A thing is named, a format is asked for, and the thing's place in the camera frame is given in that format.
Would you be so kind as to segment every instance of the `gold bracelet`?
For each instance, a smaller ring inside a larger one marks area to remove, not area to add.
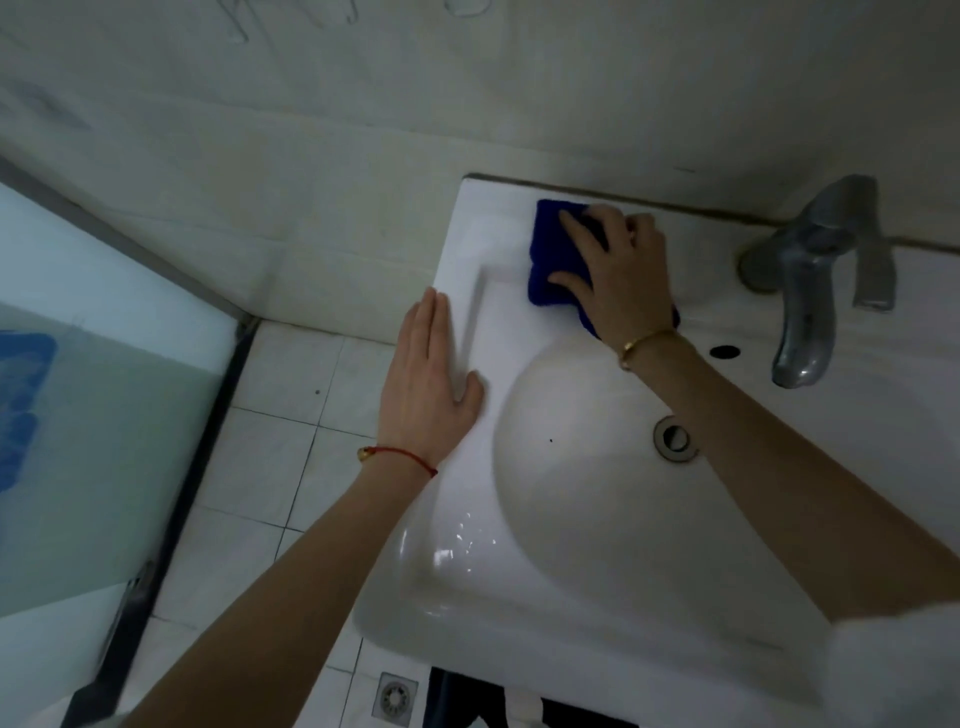
[[[617,357],[619,359],[620,369],[622,369],[624,372],[629,372],[630,363],[627,361],[627,359],[629,359],[631,354],[633,354],[636,351],[636,348],[640,344],[646,344],[647,342],[653,339],[656,339],[659,336],[662,336],[664,334],[667,334],[668,336],[676,335],[674,331],[654,331],[653,333],[647,334],[646,336],[641,336],[638,339],[634,339],[633,341],[630,341],[624,344],[623,349],[620,350],[620,355]]]

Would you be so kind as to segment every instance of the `hand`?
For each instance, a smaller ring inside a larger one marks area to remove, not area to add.
[[[551,283],[567,288],[584,308],[600,340],[620,353],[632,341],[673,330],[672,300],[666,273],[665,238],[653,215],[631,215],[609,205],[584,212],[603,225],[603,246],[566,210],[560,221],[590,271],[591,289],[579,276],[558,271]]]
[[[450,300],[427,288],[407,311],[380,396],[377,444],[413,452],[436,468],[473,427],[484,389],[467,375],[459,402],[450,380]]]

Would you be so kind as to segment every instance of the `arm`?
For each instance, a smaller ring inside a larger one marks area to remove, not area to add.
[[[615,352],[684,423],[756,532],[831,621],[960,601],[960,559],[863,481],[723,378],[673,332],[663,235],[653,217],[596,206],[610,251],[572,217],[590,270],[567,273]]]
[[[449,303],[428,289],[407,314],[380,403],[377,442],[440,463],[473,426],[448,373]],[[367,460],[347,492],[183,655],[125,725],[292,725],[380,549],[429,473],[403,455]]]

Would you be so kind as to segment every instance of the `person's left arm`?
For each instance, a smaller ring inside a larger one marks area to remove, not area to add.
[[[377,444],[434,467],[473,427],[483,401],[476,373],[463,400],[453,397],[449,327],[446,296],[428,289],[404,319],[380,403]],[[293,725],[380,549],[429,477],[401,454],[368,459],[347,492],[197,639],[124,725]]]

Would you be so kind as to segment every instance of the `person's right arm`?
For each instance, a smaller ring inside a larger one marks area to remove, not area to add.
[[[960,601],[960,559],[863,481],[723,378],[673,332],[663,235],[653,217],[600,220],[605,252],[568,214],[592,289],[554,274],[615,352],[673,410],[763,541],[831,621]]]

